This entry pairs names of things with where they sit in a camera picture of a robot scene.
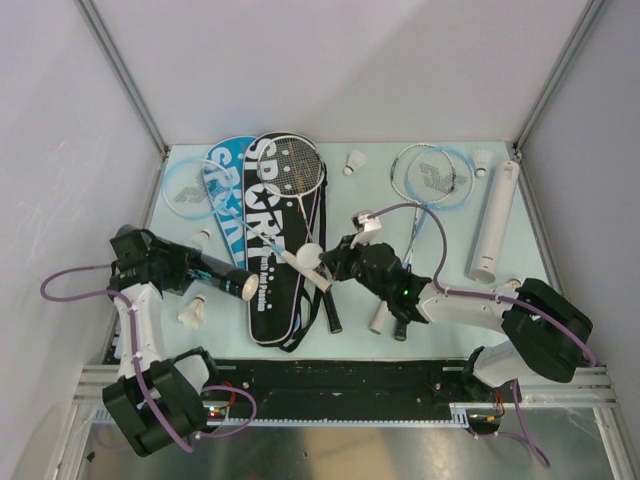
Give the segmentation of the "white tube cap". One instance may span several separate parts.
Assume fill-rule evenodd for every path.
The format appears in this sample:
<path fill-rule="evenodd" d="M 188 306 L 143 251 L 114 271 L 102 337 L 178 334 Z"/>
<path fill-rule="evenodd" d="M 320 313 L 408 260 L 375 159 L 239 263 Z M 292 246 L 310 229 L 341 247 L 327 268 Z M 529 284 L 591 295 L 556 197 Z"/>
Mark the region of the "white tube cap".
<path fill-rule="evenodd" d="M 316 269 L 321 264 L 323 248 L 316 243 L 306 243 L 296 252 L 296 262 L 303 269 Z"/>

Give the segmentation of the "shuttlecock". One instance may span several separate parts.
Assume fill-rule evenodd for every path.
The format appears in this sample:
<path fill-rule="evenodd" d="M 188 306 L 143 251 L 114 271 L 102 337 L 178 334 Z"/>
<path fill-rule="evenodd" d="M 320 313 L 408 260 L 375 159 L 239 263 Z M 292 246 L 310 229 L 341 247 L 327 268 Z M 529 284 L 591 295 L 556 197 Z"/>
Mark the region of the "shuttlecock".
<path fill-rule="evenodd" d="M 490 150 L 478 149 L 472 154 L 472 161 L 475 167 L 475 176 L 483 178 L 488 174 L 494 154 Z"/>
<path fill-rule="evenodd" d="M 190 328 L 200 328 L 204 324 L 205 304 L 205 297 L 196 295 L 188 305 L 179 311 L 178 321 Z"/>
<path fill-rule="evenodd" d="M 368 158 L 365 153 L 359 149 L 353 149 L 347 158 L 345 167 L 343 168 L 343 174 L 345 176 L 350 176 L 367 163 Z"/>

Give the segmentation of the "black shuttlecock tube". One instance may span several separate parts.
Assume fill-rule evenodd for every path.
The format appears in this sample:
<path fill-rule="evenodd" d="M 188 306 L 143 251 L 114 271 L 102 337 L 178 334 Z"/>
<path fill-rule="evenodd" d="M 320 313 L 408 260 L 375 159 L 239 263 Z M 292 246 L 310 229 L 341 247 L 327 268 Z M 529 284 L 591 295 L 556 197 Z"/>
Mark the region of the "black shuttlecock tube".
<path fill-rule="evenodd" d="M 202 251 L 191 273 L 194 276 L 193 283 L 199 281 L 245 302 L 253 298 L 259 283 L 256 274 Z"/>

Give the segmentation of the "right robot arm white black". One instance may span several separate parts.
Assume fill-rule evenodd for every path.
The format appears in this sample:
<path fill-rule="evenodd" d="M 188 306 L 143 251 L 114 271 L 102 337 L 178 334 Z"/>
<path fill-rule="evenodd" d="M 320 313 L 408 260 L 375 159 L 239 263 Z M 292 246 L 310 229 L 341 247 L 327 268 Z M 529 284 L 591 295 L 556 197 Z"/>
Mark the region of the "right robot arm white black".
<path fill-rule="evenodd" d="M 506 341 L 477 348 L 465 365 L 462 388 L 473 400 L 531 375 L 569 383 L 587 364 L 591 320 L 539 279 L 492 292 L 459 290 L 410 272 L 386 243 L 354 244 L 349 236 L 320 260 L 334 280 L 355 280 L 385 302 L 400 323 L 455 323 L 503 333 Z"/>

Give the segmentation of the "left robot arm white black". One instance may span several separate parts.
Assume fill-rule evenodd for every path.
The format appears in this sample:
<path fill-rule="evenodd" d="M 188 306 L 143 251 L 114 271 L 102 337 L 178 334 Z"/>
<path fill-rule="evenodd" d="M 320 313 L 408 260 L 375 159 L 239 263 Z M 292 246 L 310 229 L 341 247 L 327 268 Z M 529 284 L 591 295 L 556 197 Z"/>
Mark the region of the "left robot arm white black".
<path fill-rule="evenodd" d="M 140 457 L 171 444 L 192 452 L 191 437 L 206 426 L 201 399 L 214 397 L 222 376 L 201 347 L 170 357 L 161 310 L 166 292 L 182 295 L 193 283 L 193 251 L 148 229 L 121 227 L 110 241 L 116 255 L 108 291 L 116 306 L 123 349 L 117 380 L 102 400 Z"/>

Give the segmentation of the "shuttlecock behind left arm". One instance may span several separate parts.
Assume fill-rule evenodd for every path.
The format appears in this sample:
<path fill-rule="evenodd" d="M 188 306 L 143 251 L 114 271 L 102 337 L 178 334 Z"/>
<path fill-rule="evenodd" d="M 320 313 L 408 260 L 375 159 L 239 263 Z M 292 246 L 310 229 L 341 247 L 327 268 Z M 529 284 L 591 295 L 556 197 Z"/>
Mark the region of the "shuttlecock behind left arm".
<path fill-rule="evenodd" d="M 203 250 L 211 240 L 210 231 L 203 229 L 191 237 L 192 244 L 195 248 Z"/>

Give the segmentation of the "black racket bag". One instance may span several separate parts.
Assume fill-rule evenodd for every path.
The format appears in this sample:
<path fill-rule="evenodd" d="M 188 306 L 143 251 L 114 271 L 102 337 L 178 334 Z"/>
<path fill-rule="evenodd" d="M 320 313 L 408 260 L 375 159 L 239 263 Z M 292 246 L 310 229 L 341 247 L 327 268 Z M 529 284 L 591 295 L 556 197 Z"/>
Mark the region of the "black racket bag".
<path fill-rule="evenodd" d="M 320 238 L 326 238 L 326 197 L 320 188 L 303 198 L 300 211 L 294 198 L 271 194 L 260 181 L 256 166 L 263 148 L 279 137 L 265 133 L 254 139 L 245 151 L 243 172 L 243 219 L 246 269 L 259 277 L 258 291 L 248 307 L 249 334 L 260 347 L 277 347 L 287 353 L 298 348 L 315 321 L 321 293 L 307 278 L 282 261 L 256 233 L 294 253 L 307 241 L 305 222 L 319 224 Z"/>

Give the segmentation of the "light blue racket left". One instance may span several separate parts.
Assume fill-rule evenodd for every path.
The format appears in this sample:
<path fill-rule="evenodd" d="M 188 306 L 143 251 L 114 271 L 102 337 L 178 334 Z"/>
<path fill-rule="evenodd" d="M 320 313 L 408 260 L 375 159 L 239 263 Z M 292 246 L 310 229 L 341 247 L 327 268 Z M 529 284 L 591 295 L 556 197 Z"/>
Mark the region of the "light blue racket left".
<path fill-rule="evenodd" d="M 190 220 L 215 215 L 205 192 L 202 167 L 206 158 L 188 158 L 173 165 L 165 174 L 162 195 L 169 208 Z"/>

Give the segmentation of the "light blue racket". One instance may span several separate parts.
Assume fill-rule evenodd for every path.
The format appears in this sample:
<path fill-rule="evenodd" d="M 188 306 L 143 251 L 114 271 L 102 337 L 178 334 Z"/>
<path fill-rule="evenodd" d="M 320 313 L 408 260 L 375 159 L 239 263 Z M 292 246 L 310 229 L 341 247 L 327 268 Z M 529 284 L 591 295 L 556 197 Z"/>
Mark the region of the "light blue racket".
<path fill-rule="evenodd" d="M 459 151 L 444 146 L 439 147 L 451 158 L 453 171 L 436 173 L 434 166 L 425 161 L 416 162 L 409 170 L 409 190 L 419 204 L 431 210 L 451 210 L 464 203 L 474 186 L 474 167 L 471 161 Z M 391 317 L 386 302 L 381 302 L 376 315 L 369 324 L 369 330 L 381 334 L 386 321 Z"/>
<path fill-rule="evenodd" d="M 165 174 L 162 195 L 169 208 L 190 220 L 215 215 L 205 192 L 202 167 L 206 158 L 188 158 L 173 165 Z"/>

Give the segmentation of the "white racket black grip left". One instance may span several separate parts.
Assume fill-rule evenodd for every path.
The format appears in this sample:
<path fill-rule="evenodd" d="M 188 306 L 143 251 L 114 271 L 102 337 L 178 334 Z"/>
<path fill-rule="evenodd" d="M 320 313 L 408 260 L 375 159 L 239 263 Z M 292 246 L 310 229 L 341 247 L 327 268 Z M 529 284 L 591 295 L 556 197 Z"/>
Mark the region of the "white racket black grip left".
<path fill-rule="evenodd" d="M 315 270 L 303 269 L 298 266 L 295 256 L 286 250 L 284 247 L 277 245 L 265 234 L 259 232 L 256 228 L 247 224 L 238 214 L 231 212 L 228 205 L 229 200 L 232 197 L 232 187 L 234 185 L 231 173 L 223 168 L 220 164 L 213 161 L 204 159 L 202 167 L 202 177 L 205 192 L 209 196 L 214 212 L 221 211 L 226 215 L 230 215 L 241 226 L 247 228 L 250 232 L 254 233 L 260 238 L 277 256 L 279 256 L 285 263 L 290 265 L 299 274 L 310 280 L 318 289 L 323 293 L 323 300 L 325 303 L 329 331 L 332 334 L 338 334 L 343 331 L 342 324 L 340 322 L 337 307 L 335 302 L 330 296 L 331 282 L 325 278 L 322 274 Z"/>

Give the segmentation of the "light blue racket right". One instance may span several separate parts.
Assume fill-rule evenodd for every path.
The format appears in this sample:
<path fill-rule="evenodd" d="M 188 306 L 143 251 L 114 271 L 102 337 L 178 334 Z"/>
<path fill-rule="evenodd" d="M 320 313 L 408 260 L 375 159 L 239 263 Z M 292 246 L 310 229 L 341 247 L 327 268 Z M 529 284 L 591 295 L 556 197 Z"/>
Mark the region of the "light blue racket right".
<path fill-rule="evenodd" d="M 439 147 L 451 158 L 453 171 L 436 173 L 434 166 L 425 161 L 416 162 L 409 170 L 409 190 L 419 204 L 431 210 L 451 210 L 464 203 L 474 186 L 474 167 L 471 161 L 459 151 L 444 146 Z M 386 321 L 391 317 L 386 302 L 381 302 L 376 315 L 369 324 L 369 330 L 381 334 Z"/>

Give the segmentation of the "white shuttlecock tube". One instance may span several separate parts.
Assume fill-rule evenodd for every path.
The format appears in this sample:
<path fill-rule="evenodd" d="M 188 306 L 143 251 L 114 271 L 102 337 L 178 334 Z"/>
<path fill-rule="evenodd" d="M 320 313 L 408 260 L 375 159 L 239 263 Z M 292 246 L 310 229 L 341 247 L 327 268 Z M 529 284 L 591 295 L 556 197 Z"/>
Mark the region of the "white shuttlecock tube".
<path fill-rule="evenodd" d="M 496 281 L 498 263 L 520 173 L 514 161 L 504 161 L 493 175 L 469 277 L 482 284 Z"/>

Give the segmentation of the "shuttlecock right edge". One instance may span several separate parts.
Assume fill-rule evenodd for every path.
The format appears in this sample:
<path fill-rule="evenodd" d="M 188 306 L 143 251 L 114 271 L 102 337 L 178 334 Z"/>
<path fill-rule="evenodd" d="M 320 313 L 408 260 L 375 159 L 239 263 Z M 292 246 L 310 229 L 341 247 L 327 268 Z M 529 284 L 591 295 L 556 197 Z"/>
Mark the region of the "shuttlecock right edge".
<path fill-rule="evenodd" d="M 517 288 L 520 288 L 521 286 L 522 282 L 519 279 L 510 279 L 501 286 L 501 289 L 515 290 Z"/>

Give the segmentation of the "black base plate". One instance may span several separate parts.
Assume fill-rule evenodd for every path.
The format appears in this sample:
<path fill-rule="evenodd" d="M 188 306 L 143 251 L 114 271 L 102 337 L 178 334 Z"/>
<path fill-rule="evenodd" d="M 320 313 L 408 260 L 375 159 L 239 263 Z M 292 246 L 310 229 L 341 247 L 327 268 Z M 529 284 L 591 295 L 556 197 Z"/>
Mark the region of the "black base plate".
<path fill-rule="evenodd" d="M 238 388 L 231 417 L 282 422 L 405 422 L 448 420 L 453 403 L 516 400 L 508 384 L 487 387 L 460 361 L 213 360 L 189 351 L 145 372 L 163 414 L 202 415 L 204 404 L 229 395 L 188 384 L 179 365 L 204 369 L 206 386 Z"/>

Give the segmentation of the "left frame post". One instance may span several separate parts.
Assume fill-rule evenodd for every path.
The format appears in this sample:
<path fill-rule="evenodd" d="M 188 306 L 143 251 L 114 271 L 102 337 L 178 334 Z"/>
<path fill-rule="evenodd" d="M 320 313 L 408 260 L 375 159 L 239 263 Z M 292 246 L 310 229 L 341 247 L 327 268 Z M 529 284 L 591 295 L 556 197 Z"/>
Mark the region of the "left frame post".
<path fill-rule="evenodd" d="M 135 115 L 140 120 L 154 149 L 161 159 L 165 159 L 169 146 L 96 3 L 91 0 L 75 0 L 74 4 L 104 55 Z"/>

